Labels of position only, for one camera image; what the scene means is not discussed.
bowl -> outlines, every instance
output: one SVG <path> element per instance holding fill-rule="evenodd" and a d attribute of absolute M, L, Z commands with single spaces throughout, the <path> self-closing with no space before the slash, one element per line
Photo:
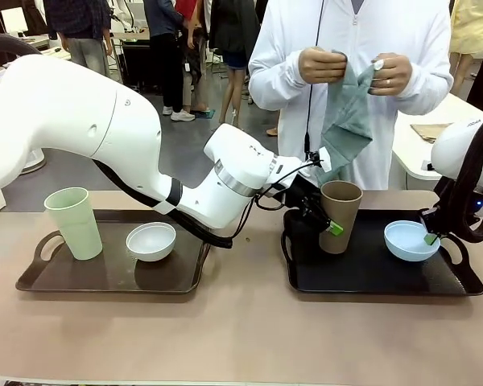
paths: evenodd
<path fill-rule="evenodd" d="M 164 259 L 175 246 L 174 227 L 165 223 L 149 223 L 129 233 L 127 249 L 138 260 L 154 262 Z"/>
<path fill-rule="evenodd" d="M 433 245 L 424 241 L 426 228 L 414 221 L 395 221 L 386 225 L 385 243 L 392 254 L 405 261 L 425 261 L 440 248 L 440 239 Z"/>

yellow dress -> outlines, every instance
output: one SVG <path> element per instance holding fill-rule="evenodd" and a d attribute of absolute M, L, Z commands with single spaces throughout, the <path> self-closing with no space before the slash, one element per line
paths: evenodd
<path fill-rule="evenodd" d="M 483 0 L 456 0 L 451 17 L 451 52 L 483 51 Z"/>

gray-green towel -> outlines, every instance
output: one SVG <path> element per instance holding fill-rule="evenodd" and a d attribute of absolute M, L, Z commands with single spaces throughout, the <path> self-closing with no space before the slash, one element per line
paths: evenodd
<path fill-rule="evenodd" d="M 373 65 L 356 76 L 347 63 L 344 79 L 329 85 L 320 147 L 328 151 L 332 169 L 328 173 L 318 169 L 320 185 L 343 179 L 344 166 L 349 165 L 372 142 L 367 96 L 373 78 Z"/>

hand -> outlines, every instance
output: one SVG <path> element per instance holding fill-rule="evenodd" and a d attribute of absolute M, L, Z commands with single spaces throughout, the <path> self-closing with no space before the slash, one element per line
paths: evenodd
<path fill-rule="evenodd" d="M 111 44 L 111 42 L 107 42 L 107 43 L 105 44 L 105 54 L 106 54 L 107 56 L 109 56 L 109 55 L 113 54 L 113 45 Z"/>
<path fill-rule="evenodd" d="M 66 52 L 70 52 L 70 49 L 68 47 L 68 39 L 65 38 L 65 37 L 61 37 L 61 45 L 63 46 L 63 49 L 66 51 Z"/>
<path fill-rule="evenodd" d="M 306 83 L 334 83 L 342 79 L 347 57 L 324 51 L 320 47 L 306 48 L 299 56 L 299 73 Z"/>
<path fill-rule="evenodd" d="M 397 96 L 404 91 L 411 79 L 413 67 L 404 55 L 381 54 L 373 62 L 384 60 L 383 68 L 374 73 L 369 93 L 372 95 Z"/>
<path fill-rule="evenodd" d="M 195 49 L 195 44 L 193 43 L 193 36 L 188 36 L 188 48 L 190 50 Z"/>

green cup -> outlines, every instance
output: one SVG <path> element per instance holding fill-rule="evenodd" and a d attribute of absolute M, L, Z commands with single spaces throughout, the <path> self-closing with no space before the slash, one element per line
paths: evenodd
<path fill-rule="evenodd" d="M 82 187 L 57 191 L 45 199 L 45 207 L 77 260 L 93 259 L 102 252 L 88 191 Z"/>

